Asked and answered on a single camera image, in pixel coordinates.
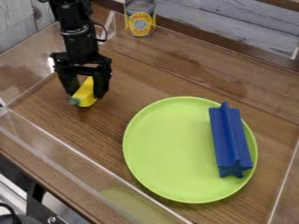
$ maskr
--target lime green plate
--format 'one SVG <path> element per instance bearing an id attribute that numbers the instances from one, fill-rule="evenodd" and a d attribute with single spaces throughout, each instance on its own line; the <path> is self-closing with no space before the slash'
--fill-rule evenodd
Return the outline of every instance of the lime green plate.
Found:
<path id="1" fill-rule="evenodd" d="M 206 203 L 234 194 L 249 182 L 245 178 L 221 178 L 217 164 L 210 108 L 221 105 L 195 97 L 174 97 L 147 106 L 126 129 L 124 156 L 141 183 L 170 200 Z M 243 122 L 247 144 L 258 164 L 258 145 Z"/>

